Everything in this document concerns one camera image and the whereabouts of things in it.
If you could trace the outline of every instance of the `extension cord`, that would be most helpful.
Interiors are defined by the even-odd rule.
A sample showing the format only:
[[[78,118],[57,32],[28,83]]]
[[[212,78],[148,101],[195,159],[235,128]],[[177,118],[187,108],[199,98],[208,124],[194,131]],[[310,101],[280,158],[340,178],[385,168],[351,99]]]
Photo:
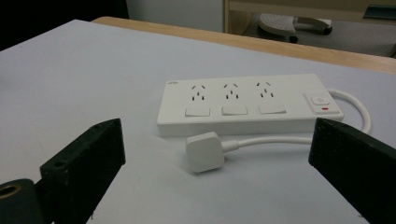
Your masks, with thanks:
[[[308,133],[344,114],[315,74],[167,81],[160,136]]]

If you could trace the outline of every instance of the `power strip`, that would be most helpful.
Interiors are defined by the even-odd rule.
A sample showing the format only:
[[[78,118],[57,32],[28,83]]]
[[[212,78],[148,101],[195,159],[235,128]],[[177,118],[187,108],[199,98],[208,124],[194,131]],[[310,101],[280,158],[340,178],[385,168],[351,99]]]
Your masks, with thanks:
[[[307,133],[318,117],[344,114],[315,74],[227,77],[167,81],[157,124],[160,136]]]

